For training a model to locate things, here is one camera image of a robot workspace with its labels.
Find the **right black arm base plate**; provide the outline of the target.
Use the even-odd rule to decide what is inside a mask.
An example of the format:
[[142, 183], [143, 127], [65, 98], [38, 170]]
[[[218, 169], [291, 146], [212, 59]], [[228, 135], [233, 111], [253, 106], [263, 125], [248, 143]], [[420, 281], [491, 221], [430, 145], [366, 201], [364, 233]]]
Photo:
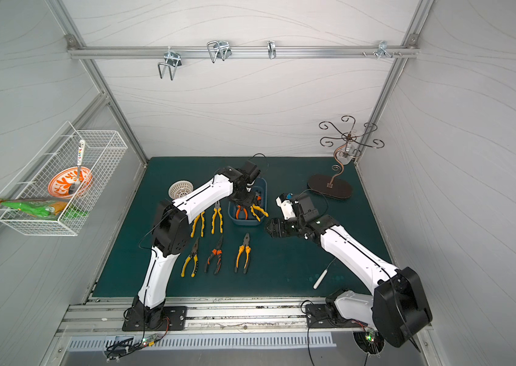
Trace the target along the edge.
[[346, 319], [340, 316], [334, 308], [327, 304], [306, 303], [301, 306], [309, 329], [358, 329], [365, 331], [369, 328], [367, 323], [358, 320]]

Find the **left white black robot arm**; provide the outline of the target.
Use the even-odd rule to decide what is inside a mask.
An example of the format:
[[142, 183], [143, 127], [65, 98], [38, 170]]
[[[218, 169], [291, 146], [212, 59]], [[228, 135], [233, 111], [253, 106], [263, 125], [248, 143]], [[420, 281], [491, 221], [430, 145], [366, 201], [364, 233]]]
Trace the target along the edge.
[[195, 219], [225, 198], [249, 208], [256, 203], [251, 187], [259, 174], [259, 167], [250, 160], [240, 168], [226, 166], [186, 196], [159, 203], [151, 231], [150, 263], [142, 287], [125, 313], [125, 329], [160, 328], [166, 316], [167, 285], [176, 260], [189, 245]]

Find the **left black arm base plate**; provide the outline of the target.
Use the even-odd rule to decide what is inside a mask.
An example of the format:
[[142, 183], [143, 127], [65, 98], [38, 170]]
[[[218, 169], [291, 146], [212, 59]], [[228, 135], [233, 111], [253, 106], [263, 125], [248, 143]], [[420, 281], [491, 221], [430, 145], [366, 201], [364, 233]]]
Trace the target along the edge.
[[164, 307], [162, 310], [145, 310], [130, 307], [124, 315], [121, 330], [124, 332], [182, 331], [185, 328], [187, 307]]

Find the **blue plastic storage box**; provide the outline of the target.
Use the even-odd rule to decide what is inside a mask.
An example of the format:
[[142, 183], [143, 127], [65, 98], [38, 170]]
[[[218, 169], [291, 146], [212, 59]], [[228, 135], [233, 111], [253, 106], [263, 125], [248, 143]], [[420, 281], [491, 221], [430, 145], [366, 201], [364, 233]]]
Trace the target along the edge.
[[[256, 198], [257, 202], [256, 205], [259, 205], [262, 209], [266, 211], [267, 209], [267, 182], [264, 178], [257, 178], [254, 182], [254, 185], [252, 187], [252, 191], [256, 192]], [[235, 219], [235, 213], [236, 213], [236, 207], [238, 205], [233, 204], [232, 202], [228, 203], [227, 213], [230, 219], [232, 219], [233, 223], [235, 225], [241, 226], [241, 227], [255, 227], [259, 226], [262, 221], [266, 219], [266, 217], [262, 218], [261, 222], [258, 222], [253, 215], [250, 212], [250, 207], [247, 207], [248, 213], [249, 213], [249, 219], [248, 220], [236, 220]]]

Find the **orange yellow combination pliers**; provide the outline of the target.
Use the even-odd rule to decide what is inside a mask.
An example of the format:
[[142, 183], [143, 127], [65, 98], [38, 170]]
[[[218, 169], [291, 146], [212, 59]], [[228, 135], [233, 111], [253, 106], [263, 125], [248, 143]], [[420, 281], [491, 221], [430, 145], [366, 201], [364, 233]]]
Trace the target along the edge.
[[250, 264], [250, 253], [250, 234], [246, 233], [236, 257], [236, 264], [234, 269], [235, 273], [238, 273], [239, 271], [243, 271], [244, 274], [247, 273]]

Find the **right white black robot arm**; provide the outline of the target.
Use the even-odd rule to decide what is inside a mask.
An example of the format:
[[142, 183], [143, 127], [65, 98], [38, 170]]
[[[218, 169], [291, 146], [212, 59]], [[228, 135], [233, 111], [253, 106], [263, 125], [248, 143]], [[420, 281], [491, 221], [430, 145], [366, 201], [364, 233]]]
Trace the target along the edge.
[[316, 243], [369, 290], [369, 296], [350, 290], [332, 296], [330, 307], [341, 318], [366, 324], [397, 348], [432, 323], [433, 314], [416, 271], [398, 268], [378, 257], [335, 218], [320, 215], [305, 194], [282, 194], [276, 204], [283, 217], [269, 219], [265, 228], [271, 237], [297, 236]]

